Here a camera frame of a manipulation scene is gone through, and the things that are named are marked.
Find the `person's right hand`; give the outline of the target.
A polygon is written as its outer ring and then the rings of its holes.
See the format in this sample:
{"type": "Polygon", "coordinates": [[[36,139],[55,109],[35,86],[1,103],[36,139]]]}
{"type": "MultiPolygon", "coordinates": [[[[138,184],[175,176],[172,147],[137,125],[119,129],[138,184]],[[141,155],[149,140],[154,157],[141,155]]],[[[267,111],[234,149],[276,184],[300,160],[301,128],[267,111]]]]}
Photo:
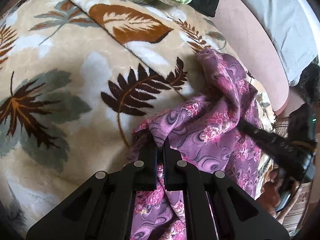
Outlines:
{"type": "MultiPolygon", "coordinates": [[[[263,185],[263,193],[260,195],[259,198],[256,199],[256,201],[263,207],[264,210],[266,210],[282,225],[281,223],[282,218],[280,216],[276,218],[277,213],[275,210],[276,206],[278,206],[281,201],[278,189],[283,183],[283,179],[280,179],[278,174],[279,174],[278,168],[273,169],[270,172],[270,180],[263,185]]],[[[295,181],[291,189],[291,193],[293,194],[293,198],[291,199],[291,201],[293,201],[292,205],[295,202],[294,197],[298,193],[299,189],[300,189],[300,184],[299,182],[295,181]]],[[[290,207],[289,206],[286,207],[286,206],[281,210],[282,211],[281,215],[285,216],[285,213],[287,213],[287,211],[290,210],[290,207]]]]}

